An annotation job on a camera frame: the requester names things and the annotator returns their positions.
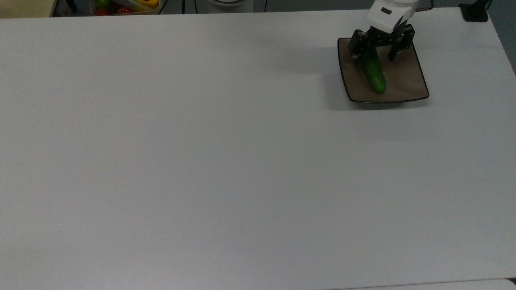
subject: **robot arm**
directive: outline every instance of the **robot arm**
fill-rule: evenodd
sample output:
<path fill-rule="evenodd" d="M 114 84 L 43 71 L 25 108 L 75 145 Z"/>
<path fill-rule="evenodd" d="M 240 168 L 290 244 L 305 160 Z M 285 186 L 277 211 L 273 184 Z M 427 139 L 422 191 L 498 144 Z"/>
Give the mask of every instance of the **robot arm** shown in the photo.
<path fill-rule="evenodd" d="M 391 34 L 398 25 L 411 18 L 420 0 L 376 0 L 365 20 L 372 27 Z"/>
<path fill-rule="evenodd" d="M 407 20 L 416 12 L 420 0 L 375 0 L 366 16 L 371 25 L 364 33 L 355 30 L 348 45 L 350 54 L 358 64 L 362 53 L 371 47 L 391 45 L 389 60 L 398 52 L 410 48 L 414 37 L 412 25 Z"/>

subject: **yellow bell pepper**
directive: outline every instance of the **yellow bell pepper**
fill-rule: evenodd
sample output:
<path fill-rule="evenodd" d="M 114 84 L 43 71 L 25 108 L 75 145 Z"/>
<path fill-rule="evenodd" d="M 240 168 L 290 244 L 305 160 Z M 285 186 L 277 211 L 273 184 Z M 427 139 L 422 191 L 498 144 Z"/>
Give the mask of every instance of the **yellow bell pepper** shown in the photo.
<path fill-rule="evenodd" d="M 152 7 L 156 7 L 159 4 L 159 0 L 138 0 L 138 2 L 140 2 L 140 4 L 144 4 L 144 5 L 152 6 Z"/>

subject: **floor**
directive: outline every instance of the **floor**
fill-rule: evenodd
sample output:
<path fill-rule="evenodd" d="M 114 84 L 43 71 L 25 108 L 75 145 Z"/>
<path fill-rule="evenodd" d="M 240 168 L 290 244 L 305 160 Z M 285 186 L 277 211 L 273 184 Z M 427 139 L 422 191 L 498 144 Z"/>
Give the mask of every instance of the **floor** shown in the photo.
<path fill-rule="evenodd" d="M 56 16 L 91 16 L 90 0 L 75 0 L 78 11 L 73 13 L 67 8 L 65 0 L 60 0 L 56 8 Z M 181 0 L 167 1 L 161 14 L 180 14 Z M 206 11 L 205 1 L 197 0 L 199 13 Z M 368 9 L 374 0 L 267 0 L 267 12 L 277 11 L 309 11 L 309 10 L 344 10 Z M 472 3 L 473 0 L 435 0 L 436 7 L 456 7 L 459 3 Z M 186 0 L 186 13 L 196 13 L 194 0 Z M 266 0 L 255 0 L 255 10 L 263 11 Z M 421 5 L 429 5 L 429 0 L 422 0 Z M 512 69 L 516 71 L 516 0 L 493 0 L 489 9 L 498 36 L 505 48 Z"/>

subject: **cucumber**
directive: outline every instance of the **cucumber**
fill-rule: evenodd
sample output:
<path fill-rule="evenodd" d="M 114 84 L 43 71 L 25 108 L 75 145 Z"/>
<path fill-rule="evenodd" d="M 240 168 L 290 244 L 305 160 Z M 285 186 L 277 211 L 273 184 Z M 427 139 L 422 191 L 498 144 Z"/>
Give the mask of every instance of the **cucumber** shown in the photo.
<path fill-rule="evenodd" d="M 362 54 L 362 64 L 369 84 L 377 93 L 383 93 L 386 89 L 385 77 L 383 76 L 382 65 L 376 52 L 376 47 L 370 47 Z"/>

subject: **white table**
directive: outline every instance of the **white table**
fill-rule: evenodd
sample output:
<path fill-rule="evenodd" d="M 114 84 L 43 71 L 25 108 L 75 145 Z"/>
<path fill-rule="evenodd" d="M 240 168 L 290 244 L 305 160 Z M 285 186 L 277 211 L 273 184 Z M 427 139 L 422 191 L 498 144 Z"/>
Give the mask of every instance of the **white table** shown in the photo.
<path fill-rule="evenodd" d="M 1 288 L 516 276 L 516 77 L 492 24 L 416 14 L 430 98 L 360 106 L 336 43 L 365 14 L 0 20 Z"/>

